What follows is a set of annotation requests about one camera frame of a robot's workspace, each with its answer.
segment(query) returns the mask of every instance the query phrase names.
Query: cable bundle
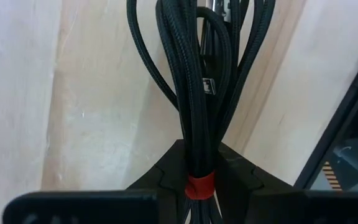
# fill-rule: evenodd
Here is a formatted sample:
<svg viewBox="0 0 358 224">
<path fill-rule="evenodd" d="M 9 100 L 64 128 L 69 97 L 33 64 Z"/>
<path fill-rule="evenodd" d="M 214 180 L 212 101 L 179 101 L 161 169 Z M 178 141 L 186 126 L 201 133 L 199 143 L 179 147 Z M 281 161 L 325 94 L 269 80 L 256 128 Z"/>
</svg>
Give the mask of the cable bundle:
<svg viewBox="0 0 358 224">
<path fill-rule="evenodd" d="M 176 94 L 153 63 L 140 33 L 136 13 L 137 0 L 127 0 L 129 27 L 142 60 L 156 84 L 179 111 L 186 147 L 189 184 L 185 203 L 185 221 L 222 223 L 213 196 L 213 175 L 218 147 L 238 104 L 249 70 L 269 28 L 275 0 L 255 0 L 249 40 L 239 61 L 240 31 L 249 0 L 230 1 L 230 22 L 196 0 L 158 0 L 155 7 L 158 31 L 170 66 Z M 200 47 L 197 17 L 210 27 L 212 42 Z M 205 53 L 212 48 L 213 52 Z M 203 78 L 213 80 L 216 94 L 207 95 Z M 197 192 L 207 188 L 206 192 Z"/>
</svg>

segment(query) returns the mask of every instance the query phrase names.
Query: red cable tie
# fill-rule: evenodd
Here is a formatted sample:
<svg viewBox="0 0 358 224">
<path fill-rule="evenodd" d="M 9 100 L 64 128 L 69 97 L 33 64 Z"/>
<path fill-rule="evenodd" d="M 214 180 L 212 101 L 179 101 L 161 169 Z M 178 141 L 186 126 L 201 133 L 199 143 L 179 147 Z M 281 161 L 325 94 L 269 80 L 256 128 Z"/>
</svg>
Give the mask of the red cable tie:
<svg viewBox="0 0 358 224">
<path fill-rule="evenodd" d="M 215 171 L 205 177 L 194 178 L 189 175 L 185 193 L 192 200 L 206 200 L 214 195 Z"/>
</svg>

